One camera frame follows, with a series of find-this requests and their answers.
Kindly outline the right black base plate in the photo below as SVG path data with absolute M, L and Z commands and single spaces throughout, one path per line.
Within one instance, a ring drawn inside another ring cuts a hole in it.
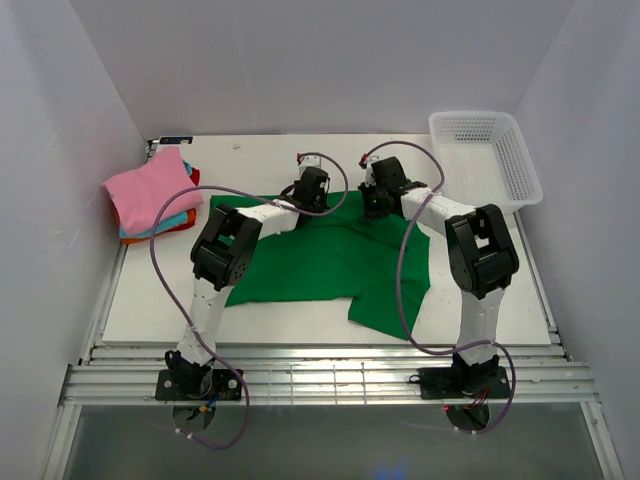
M 503 367 L 488 372 L 463 372 L 451 367 L 424 367 L 410 376 L 418 385 L 423 400 L 436 399 L 507 399 L 511 387 Z

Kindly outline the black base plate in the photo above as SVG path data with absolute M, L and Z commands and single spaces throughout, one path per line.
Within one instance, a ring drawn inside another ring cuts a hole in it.
M 187 393 L 172 377 L 168 369 L 161 370 L 154 393 L 154 399 L 165 402 L 202 401 L 217 398 L 220 401 L 237 401 L 243 396 L 238 378 L 229 370 L 213 369 L 206 373 L 201 381 L 200 390 Z
M 511 387 L 503 367 L 488 372 L 463 372 L 451 367 L 424 367 L 410 376 L 418 385 L 423 400 L 436 399 L 507 399 Z

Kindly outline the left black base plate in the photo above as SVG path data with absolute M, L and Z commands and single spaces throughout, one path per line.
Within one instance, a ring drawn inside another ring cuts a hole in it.
M 202 401 L 217 398 L 220 401 L 237 401 L 243 396 L 238 378 L 229 370 L 213 369 L 206 373 L 201 381 L 200 390 L 187 393 L 172 377 L 168 369 L 161 370 L 154 393 L 154 399 L 165 402 Z

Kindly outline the pink folded t shirt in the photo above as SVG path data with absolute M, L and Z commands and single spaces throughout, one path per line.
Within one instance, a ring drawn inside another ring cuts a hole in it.
M 157 151 L 143 166 L 117 174 L 103 183 L 115 208 L 119 227 L 129 235 L 150 230 L 161 207 L 176 193 L 194 187 L 193 168 L 180 149 Z

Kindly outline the blue label sticker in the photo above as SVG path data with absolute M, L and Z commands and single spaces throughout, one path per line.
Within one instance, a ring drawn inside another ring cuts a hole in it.
M 192 136 L 171 136 L 159 139 L 160 145 L 190 145 L 192 142 Z

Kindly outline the green t shirt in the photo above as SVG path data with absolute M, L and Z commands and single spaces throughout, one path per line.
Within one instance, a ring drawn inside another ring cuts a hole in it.
M 406 339 L 431 286 L 429 236 L 397 216 L 365 220 L 357 191 L 328 200 L 335 213 L 258 242 L 227 304 L 346 298 L 349 320 Z

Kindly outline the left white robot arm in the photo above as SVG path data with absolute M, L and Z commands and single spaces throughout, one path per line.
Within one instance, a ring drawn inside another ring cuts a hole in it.
M 261 239 L 293 231 L 328 210 L 326 171 L 302 171 L 290 194 L 253 207 L 220 204 L 209 214 L 190 253 L 194 293 L 189 321 L 175 350 L 165 354 L 171 381 L 190 399 L 212 388 L 211 361 L 232 289 L 246 276 Z

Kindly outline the orange folded t shirt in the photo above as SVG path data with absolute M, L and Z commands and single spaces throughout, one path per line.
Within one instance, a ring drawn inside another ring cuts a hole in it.
M 156 235 L 187 230 L 195 225 L 196 220 L 197 211 L 195 209 L 187 210 L 161 221 L 156 228 Z M 119 227 L 119 237 L 125 245 L 131 245 L 148 240 L 151 237 L 151 231 L 146 230 L 139 234 L 129 235 L 122 227 Z

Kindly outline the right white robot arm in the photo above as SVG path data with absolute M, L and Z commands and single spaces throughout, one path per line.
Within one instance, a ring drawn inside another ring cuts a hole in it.
M 359 162 L 366 171 L 359 190 L 367 220 L 396 215 L 439 233 L 446 240 L 449 270 L 461 291 L 458 339 L 449 367 L 418 371 L 414 380 L 429 399 L 492 395 L 505 398 L 509 386 L 495 345 L 499 308 L 519 269 L 504 215 L 494 204 L 473 207 L 409 180 L 395 157 Z

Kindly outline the red folded t shirt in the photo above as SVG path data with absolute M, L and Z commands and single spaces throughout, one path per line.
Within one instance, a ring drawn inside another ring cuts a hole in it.
M 200 171 L 196 168 L 191 170 L 190 179 L 195 186 L 200 184 Z

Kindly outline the white plastic basket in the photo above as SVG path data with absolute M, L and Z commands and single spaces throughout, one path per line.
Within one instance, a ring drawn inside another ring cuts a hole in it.
M 536 169 L 512 115 L 436 112 L 429 117 L 429 131 L 446 197 L 473 206 L 495 204 L 505 213 L 542 201 Z

